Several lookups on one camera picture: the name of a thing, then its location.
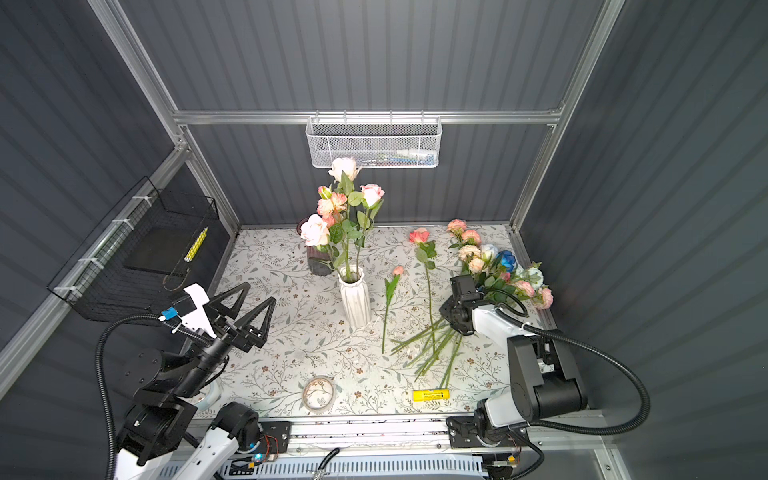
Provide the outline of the pink roses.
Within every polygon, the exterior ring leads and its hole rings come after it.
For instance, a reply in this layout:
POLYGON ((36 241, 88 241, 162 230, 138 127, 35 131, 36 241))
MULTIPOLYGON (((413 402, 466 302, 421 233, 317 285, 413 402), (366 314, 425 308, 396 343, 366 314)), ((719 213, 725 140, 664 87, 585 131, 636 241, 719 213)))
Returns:
POLYGON ((328 170, 332 183, 318 188, 316 212, 299 229, 304 244, 327 254, 326 262, 345 283, 362 277, 359 256, 385 196, 377 184, 357 187, 360 172, 355 158, 334 159, 328 170))

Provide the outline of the white ribbed ceramic vase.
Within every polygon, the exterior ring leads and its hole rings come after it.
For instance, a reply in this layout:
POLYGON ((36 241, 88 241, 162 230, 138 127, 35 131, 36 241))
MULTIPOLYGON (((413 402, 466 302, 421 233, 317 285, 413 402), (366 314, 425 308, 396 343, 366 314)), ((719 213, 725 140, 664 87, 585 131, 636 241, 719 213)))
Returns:
POLYGON ((353 330, 372 321, 369 286, 361 267, 351 264, 337 273, 344 311, 353 330))

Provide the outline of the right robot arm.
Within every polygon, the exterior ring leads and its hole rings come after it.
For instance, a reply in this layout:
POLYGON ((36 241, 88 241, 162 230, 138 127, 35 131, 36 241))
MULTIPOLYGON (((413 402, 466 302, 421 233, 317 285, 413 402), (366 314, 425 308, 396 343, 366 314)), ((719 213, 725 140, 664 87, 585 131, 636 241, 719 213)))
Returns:
POLYGON ((531 331, 528 309, 513 294, 455 276, 440 314, 461 336, 484 336, 503 349, 509 372, 509 385, 480 400, 471 416, 446 420, 452 447, 496 447, 534 421, 588 406, 569 345, 531 331))

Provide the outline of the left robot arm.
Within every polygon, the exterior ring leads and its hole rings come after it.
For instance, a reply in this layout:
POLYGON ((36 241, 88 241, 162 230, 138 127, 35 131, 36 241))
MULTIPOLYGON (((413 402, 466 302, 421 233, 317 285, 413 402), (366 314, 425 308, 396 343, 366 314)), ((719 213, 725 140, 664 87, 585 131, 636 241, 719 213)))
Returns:
POLYGON ((198 408, 194 397, 226 369, 230 353, 262 348, 268 339, 277 300, 270 296, 249 311, 242 307, 250 286, 239 284, 209 296, 192 284, 182 290, 153 320, 190 340, 174 354, 144 349, 125 366, 117 391, 131 406, 121 425, 112 412, 103 355, 109 336, 134 316, 110 324, 99 337, 95 370, 108 435, 108 479, 156 479, 188 435, 198 408))

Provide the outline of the purple glass vase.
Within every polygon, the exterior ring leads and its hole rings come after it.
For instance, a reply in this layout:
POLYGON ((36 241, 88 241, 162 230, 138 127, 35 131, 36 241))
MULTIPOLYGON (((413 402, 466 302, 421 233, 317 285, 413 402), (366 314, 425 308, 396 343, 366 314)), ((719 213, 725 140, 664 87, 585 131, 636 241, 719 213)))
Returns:
POLYGON ((304 231, 306 230, 305 225, 307 223, 312 223, 313 217, 314 215, 310 215, 300 220, 296 226, 296 233, 300 236, 305 245, 306 260, 310 273, 315 276, 325 277, 333 273, 330 256, 327 252, 318 250, 316 246, 309 246, 306 243, 304 235, 304 231))

